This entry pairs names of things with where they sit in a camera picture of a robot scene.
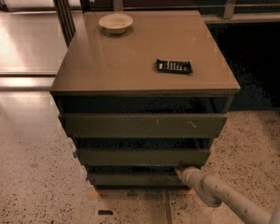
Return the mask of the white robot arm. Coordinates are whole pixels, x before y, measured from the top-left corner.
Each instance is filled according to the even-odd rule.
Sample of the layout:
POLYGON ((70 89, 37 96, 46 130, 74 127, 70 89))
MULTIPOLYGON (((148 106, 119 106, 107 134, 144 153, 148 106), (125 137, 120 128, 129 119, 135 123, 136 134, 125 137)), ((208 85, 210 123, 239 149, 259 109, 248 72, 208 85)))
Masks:
POLYGON ((215 175, 204 174, 196 167, 176 168, 175 172, 209 207, 224 203, 244 224, 280 224, 280 206, 270 214, 215 175))

